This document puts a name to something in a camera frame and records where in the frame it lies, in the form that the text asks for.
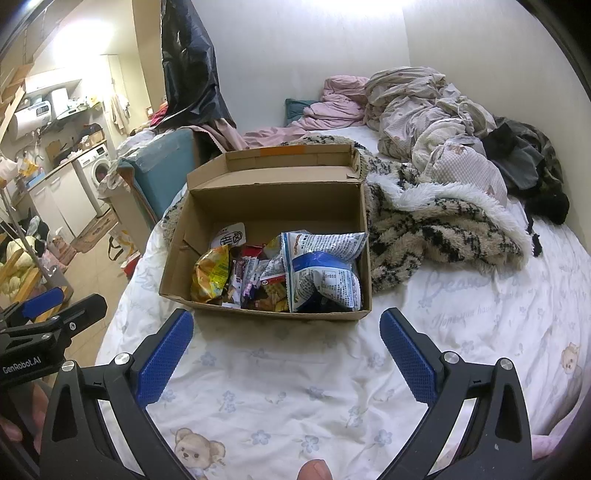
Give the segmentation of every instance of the bed sheet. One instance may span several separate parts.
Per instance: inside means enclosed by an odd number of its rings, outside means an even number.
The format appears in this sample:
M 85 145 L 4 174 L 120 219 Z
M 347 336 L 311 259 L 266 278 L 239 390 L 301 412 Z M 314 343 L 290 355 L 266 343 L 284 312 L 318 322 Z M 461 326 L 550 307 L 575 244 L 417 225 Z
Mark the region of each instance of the bed sheet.
M 369 142 L 374 132 L 365 127 L 331 133 L 376 151 Z M 509 207 L 523 216 L 518 203 Z M 212 319 L 194 313 L 193 339 L 148 412 L 196 478 L 295 479 L 305 461 L 323 458 L 336 479 L 375 479 L 426 411 L 379 337 L 380 314 L 398 307 L 442 351 L 488 364 L 511 358 L 532 434 L 547 434 L 580 401 L 581 387 L 589 386 L 591 261 L 568 227 L 536 222 L 535 228 L 544 253 L 525 269 L 482 275 L 426 263 L 407 285 L 375 295 L 373 311 L 359 322 Z M 158 295 L 166 255 L 158 224 L 97 364 L 134 351 L 181 307 Z M 466 402 L 462 408 L 442 462 L 459 442 L 471 406 Z M 102 408 L 122 460 L 138 469 L 109 404 Z M 566 425 L 563 421 L 558 429 Z M 538 454 L 550 439 L 538 438 Z M 201 460 L 185 458 L 187 452 L 199 453 Z

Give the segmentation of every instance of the blue gripper pad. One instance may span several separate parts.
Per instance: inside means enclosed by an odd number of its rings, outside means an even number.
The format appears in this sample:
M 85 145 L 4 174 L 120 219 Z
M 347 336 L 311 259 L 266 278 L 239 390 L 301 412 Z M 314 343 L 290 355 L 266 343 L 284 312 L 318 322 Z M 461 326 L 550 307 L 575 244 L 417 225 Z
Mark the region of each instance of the blue gripper pad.
M 439 361 L 441 352 L 429 337 L 417 333 L 398 309 L 383 312 L 379 332 L 414 398 L 418 402 L 433 405 L 439 396 L 438 386 L 443 375 L 443 366 Z M 421 349 L 417 346 L 417 340 L 421 343 Z
M 27 319 L 34 319 L 47 310 L 57 307 L 64 301 L 64 292 L 61 288 L 55 287 L 47 290 L 22 303 L 22 316 Z
M 135 399 L 142 408 L 158 401 L 193 337 L 193 317 L 189 312 L 178 309 L 169 320 L 172 320 L 177 312 L 181 312 L 178 318 L 174 320 L 173 325 L 137 373 Z M 162 326 L 161 330 L 167 328 L 167 324 L 168 322 Z

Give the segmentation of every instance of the blue and white snack bag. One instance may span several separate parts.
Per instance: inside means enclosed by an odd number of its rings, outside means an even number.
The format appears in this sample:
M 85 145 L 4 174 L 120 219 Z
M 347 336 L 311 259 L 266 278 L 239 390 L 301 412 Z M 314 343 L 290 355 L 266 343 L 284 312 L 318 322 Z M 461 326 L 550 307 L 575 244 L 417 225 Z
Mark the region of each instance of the blue and white snack bag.
M 313 235 L 307 232 L 281 234 L 281 254 L 290 312 L 298 312 L 314 292 L 356 312 L 361 308 L 361 287 L 355 259 L 361 254 L 367 234 Z

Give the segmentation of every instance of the black plastic sheet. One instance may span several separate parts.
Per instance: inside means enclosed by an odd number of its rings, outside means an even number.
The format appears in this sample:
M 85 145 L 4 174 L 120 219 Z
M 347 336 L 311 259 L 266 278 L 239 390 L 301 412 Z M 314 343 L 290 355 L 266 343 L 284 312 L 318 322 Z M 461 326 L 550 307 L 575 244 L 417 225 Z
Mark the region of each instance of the black plastic sheet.
M 168 109 L 159 127 L 225 118 L 213 44 L 191 0 L 162 0 L 162 64 Z

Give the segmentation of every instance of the washing machine door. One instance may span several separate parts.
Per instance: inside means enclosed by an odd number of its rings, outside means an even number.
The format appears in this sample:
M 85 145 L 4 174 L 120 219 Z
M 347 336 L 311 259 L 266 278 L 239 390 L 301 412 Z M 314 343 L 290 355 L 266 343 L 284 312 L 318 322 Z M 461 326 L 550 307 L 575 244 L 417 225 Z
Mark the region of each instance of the washing machine door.
M 92 167 L 92 181 L 95 187 L 98 188 L 102 179 L 107 176 L 109 172 L 109 161 L 105 158 L 99 158 Z

